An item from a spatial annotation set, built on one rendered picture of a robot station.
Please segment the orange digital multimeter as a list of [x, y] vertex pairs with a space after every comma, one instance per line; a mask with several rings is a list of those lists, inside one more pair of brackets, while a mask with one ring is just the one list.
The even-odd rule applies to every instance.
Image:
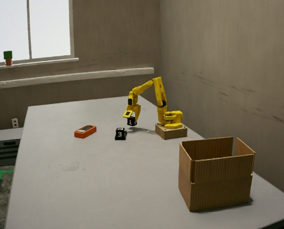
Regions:
[[96, 132], [95, 125], [85, 125], [84, 127], [74, 131], [74, 136], [78, 138], [85, 138]]

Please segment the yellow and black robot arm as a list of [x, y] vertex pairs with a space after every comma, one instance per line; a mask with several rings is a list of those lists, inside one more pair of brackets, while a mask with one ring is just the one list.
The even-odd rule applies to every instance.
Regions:
[[[177, 129], [179, 127], [182, 127], [182, 124], [180, 123], [181, 119], [181, 112], [179, 111], [172, 111], [172, 112], [166, 112], [167, 111], [167, 99], [165, 95], [165, 90], [162, 84], [161, 77], [154, 78], [147, 83], [145, 83], [142, 86], [135, 87], [132, 89], [132, 91], [129, 93], [128, 98], [128, 105], [134, 106], [138, 102], [138, 94], [141, 94], [144, 90], [148, 89], [149, 87], [153, 86], [155, 87], [156, 92], [156, 99], [158, 103], [157, 112], [158, 112], [158, 121], [161, 122], [161, 125], [165, 126], [165, 129]], [[149, 87], [148, 87], [149, 86]], [[165, 119], [164, 119], [165, 115]]]

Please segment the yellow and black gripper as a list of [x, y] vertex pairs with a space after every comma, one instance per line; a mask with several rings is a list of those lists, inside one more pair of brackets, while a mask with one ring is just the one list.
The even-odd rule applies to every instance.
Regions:
[[127, 105], [126, 111], [123, 114], [123, 117], [130, 118], [132, 113], [135, 112], [135, 123], [138, 120], [139, 114], [141, 112], [141, 105], [135, 104], [134, 106]]

